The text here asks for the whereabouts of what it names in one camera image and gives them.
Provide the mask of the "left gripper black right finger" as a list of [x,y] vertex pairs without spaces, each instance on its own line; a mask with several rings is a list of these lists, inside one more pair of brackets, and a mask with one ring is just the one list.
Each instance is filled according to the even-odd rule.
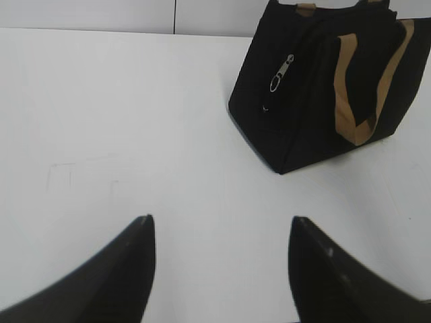
[[309,218],[292,219],[290,289],[300,322],[429,322],[430,302],[398,289]]

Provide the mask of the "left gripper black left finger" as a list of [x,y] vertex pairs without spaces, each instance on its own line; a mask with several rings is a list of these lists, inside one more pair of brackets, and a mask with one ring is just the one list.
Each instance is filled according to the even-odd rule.
[[141,322],[156,270],[151,215],[51,286],[1,310],[2,322]]

